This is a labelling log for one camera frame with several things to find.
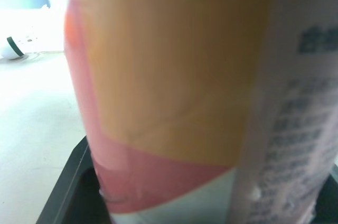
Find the black tray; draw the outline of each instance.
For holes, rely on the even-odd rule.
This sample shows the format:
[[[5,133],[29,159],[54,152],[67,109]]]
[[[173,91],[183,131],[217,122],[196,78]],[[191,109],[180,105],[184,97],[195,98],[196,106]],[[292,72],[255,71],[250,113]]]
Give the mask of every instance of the black tray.
[[[313,224],[338,223],[338,167],[318,197]],[[84,138],[71,153],[36,224],[111,224]]]

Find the blurry background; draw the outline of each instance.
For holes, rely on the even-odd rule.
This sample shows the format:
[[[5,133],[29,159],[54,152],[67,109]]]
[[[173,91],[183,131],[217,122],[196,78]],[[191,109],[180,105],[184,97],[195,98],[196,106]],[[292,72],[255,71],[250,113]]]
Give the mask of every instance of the blurry background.
[[[36,222],[71,151],[85,135],[63,53],[66,4],[0,0],[0,45],[8,36],[19,36],[27,53],[18,60],[0,55],[3,224]]]

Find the small white object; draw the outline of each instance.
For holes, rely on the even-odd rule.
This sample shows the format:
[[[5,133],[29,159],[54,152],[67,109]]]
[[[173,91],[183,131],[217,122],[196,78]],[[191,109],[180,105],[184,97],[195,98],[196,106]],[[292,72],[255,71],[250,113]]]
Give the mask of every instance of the small white object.
[[[0,55],[6,59],[18,59],[22,57],[13,50],[7,39],[2,40],[0,46]]]
[[[261,199],[261,197],[262,197],[262,192],[261,192],[261,190],[260,190],[257,186],[255,186],[255,187],[253,188],[251,194],[250,194],[250,200],[251,200],[251,201],[258,201],[258,200]]]

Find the white desk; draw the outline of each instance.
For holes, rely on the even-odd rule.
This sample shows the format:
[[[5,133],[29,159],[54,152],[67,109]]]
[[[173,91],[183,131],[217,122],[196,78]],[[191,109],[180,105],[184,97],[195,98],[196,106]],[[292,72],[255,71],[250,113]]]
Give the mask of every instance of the white desk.
[[[85,136],[63,53],[0,59],[0,223],[34,224]]]

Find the yellow label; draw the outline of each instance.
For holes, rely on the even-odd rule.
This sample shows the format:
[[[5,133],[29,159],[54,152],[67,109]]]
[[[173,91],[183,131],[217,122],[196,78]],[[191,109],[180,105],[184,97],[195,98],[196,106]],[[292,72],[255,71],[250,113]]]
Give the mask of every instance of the yellow label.
[[[78,0],[102,130],[174,160],[238,163],[271,0]]]

